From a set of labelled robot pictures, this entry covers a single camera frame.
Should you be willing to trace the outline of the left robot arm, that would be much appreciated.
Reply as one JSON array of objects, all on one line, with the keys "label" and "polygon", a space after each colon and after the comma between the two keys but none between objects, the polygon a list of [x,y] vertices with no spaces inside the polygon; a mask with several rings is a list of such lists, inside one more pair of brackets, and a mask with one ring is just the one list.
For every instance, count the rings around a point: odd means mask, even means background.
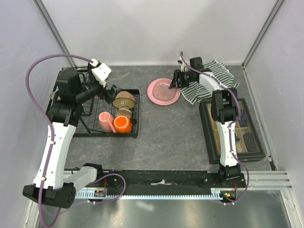
[{"label": "left robot arm", "polygon": [[83,114],[83,103],[95,96],[111,103],[120,90],[113,85],[106,89],[106,80],[112,69],[102,63],[88,70],[89,79],[81,82],[81,72],[74,68],[63,69],[58,73],[58,90],[53,103],[44,113],[48,121],[48,134],[40,168],[33,183],[23,188],[23,196],[36,202],[39,208],[44,205],[68,209],[76,194],[85,186],[99,187],[107,175],[101,165],[86,163],[69,177],[64,178],[64,165],[71,140]]}]

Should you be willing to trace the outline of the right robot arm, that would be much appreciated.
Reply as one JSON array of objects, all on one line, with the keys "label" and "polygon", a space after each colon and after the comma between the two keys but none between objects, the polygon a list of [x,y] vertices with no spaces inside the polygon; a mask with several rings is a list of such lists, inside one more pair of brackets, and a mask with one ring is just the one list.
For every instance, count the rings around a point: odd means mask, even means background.
[{"label": "right robot arm", "polygon": [[228,187],[241,176],[235,140],[235,126],[241,116],[237,90],[224,85],[211,70],[204,68],[200,57],[190,59],[188,64],[180,53],[178,62],[181,68],[174,71],[169,89],[187,88],[196,82],[212,95],[211,117],[217,124],[221,149],[217,179],[221,186]]}]

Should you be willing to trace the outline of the clear glass plate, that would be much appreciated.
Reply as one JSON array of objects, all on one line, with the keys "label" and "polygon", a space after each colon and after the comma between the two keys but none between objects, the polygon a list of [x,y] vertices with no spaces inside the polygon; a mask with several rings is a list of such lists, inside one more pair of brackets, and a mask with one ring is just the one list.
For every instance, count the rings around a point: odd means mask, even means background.
[{"label": "clear glass plate", "polygon": [[159,79],[152,86],[152,95],[160,101],[170,101],[176,94],[176,88],[170,88],[171,80],[170,79]]}]

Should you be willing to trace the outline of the pink plate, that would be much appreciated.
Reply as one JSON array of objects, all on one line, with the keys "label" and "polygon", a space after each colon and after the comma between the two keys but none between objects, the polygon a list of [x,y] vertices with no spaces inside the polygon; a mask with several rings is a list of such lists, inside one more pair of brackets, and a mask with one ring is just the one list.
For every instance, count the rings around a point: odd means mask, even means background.
[{"label": "pink plate", "polygon": [[167,105],[171,105],[173,103],[175,103],[180,95],[181,95],[181,91],[180,89],[172,89],[175,91],[175,96],[169,100],[169,101],[163,101],[163,100],[160,100],[160,99],[157,99],[153,94],[152,94],[152,90],[154,88],[154,86],[158,83],[158,82],[164,82],[165,84],[167,84],[167,87],[169,87],[170,83],[171,83],[171,79],[167,79],[167,78],[159,78],[159,79],[156,79],[154,81],[152,81],[149,86],[148,86],[148,89],[147,89],[147,95],[149,97],[149,99],[157,104],[157,105],[162,105],[162,106],[167,106]]}]

